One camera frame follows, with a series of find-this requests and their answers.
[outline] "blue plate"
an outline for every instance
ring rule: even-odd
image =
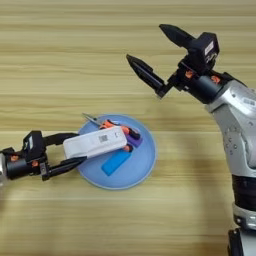
[[[138,148],[134,147],[132,156],[124,162],[111,176],[107,176],[101,169],[102,165],[116,153],[110,152],[87,161],[78,166],[80,174],[92,184],[111,190],[127,189],[145,180],[151,173],[156,161],[155,141],[148,129],[137,120],[125,115],[103,115],[99,119],[110,119],[127,125],[141,134],[143,142]],[[85,134],[98,130],[98,127],[87,122],[79,131]]]

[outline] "white sticker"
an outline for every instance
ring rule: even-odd
[[[243,98],[243,103],[250,105],[251,107],[256,108],[256,101],[255,100],[251,100],[249,98]]]
[[[99,136],[99,140],[100,140],[100,143],[106,142],[108,141],[108,136],[107,135]]]
[[[213,49],[213,41],[205,48],[204,54],[207,55]]]

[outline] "metal robot link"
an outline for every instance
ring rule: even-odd
[[[216,34],[198,38],[172,25],[165,35],[187,50],[167,83],[142,60],[127,55],[135,73],[162,98],[172,88],[189,92],[205,105],[223,135],[234,191],[233,215],[239,226],[229,231],[230,256],[256,255],[256,94],[228,73],[213,70],[219,54]]]

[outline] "orange object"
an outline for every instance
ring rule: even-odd
[[[186,74],[185,76],[188,78],[188,79],[191,79],[193,77],[194,73],[190,70],[186,71]]]
[[[106,129],[106,128],[111,128],[113,126],[115,126],[116,124],[110,122],[109,120],[106,120],[105,122],[103,122],[103,124],[101,125],[100,129]],[[126,126],[121,126],[123,132],[125,134],[130,134],[130,130],[128,127]]]
[[[39,166],[38,161],[33,161],[33,162],[32,162],[32,167],[37,167],[37,166]]]
[[[16,162],[19,160],[18,156],[11,156],[11,162]]]
[[[220,78],[217,77],[217,76],[212,76],[211,79],[212,79],[212,81],[213,81],[215,84],[219,84],[219,83],[220,83]]]

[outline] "wood grain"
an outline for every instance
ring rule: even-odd
[[[185,51],[158,28],[218,35],[218,71],[256,82],[253,0],[0,0],[0,142],[32,129],[77,131],[81,112],[123,113],[153,133],[152,175],[126,191],[98,189],[76,171],[1,191],[0,254],[227,255],[233,200],[222,141],[195,99],[158,100],[130,69],[138,56],[167,79]],[[49,148],[51,163],[63,157]]]

